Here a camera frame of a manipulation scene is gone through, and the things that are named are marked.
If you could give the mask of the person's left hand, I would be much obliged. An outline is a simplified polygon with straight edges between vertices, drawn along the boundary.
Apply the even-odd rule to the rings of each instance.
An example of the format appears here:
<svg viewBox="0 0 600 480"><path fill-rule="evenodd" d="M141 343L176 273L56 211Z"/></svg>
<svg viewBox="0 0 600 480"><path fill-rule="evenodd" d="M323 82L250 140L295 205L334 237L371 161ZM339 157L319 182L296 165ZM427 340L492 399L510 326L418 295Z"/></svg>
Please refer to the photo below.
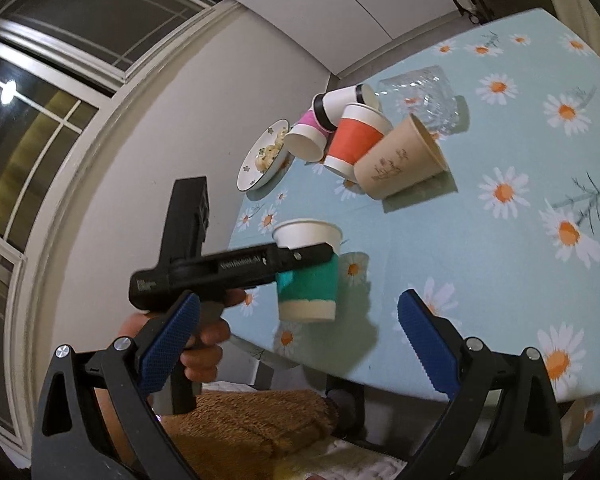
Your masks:
<svg viewBox="0 0 600 480"><path fill-rule="evenodd" d="M118 336L135 337L144 325L155 317L153 313L132 313L121 325ZM223 356L221 344L229 339L230 326L222 318L204 326L198 337L190 336L180 356L180 361L185 366L186 377L191 382L213 382L218 376L218 366ZM125 437L108 392L102 389L96 389L95 392L114 447L122 462L132 465L135 455Z"/></svg>

